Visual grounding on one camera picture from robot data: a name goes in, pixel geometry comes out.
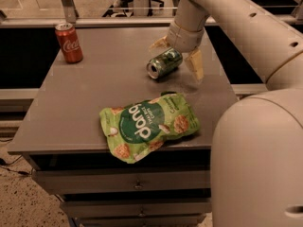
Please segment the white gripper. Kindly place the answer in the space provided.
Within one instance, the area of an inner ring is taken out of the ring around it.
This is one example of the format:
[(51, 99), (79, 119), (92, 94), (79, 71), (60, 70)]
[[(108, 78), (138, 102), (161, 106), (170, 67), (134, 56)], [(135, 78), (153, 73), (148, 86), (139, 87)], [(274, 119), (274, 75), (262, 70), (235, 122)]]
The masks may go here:
[(150, 50), (155, 48), (168, 48), (169, 46), (178, 52), (187, 53), (185, 58), (186, 66), (196, 81), (201, 81), (204, 77), (202, 52), (199, 48), (204, 35), (205, 23), (201, 22), (194, 31), (186, 30), (178, 26), (175, 22), (169, 25), (167, 37), (164, 36), (155, 41)]

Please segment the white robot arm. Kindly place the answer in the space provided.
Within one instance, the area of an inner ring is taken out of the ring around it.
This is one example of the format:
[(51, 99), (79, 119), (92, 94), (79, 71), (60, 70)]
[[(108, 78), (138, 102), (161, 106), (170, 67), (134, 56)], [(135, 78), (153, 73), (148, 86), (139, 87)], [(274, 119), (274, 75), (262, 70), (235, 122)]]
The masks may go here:
[(159, 46), (187, 53), (200, 79), (205, 22), (239, 50), (232, 83), (262, 85), (221, 117), (211, 147), (214, 227), (303, 227), (302, 35), (251, 0), (179, 0)]

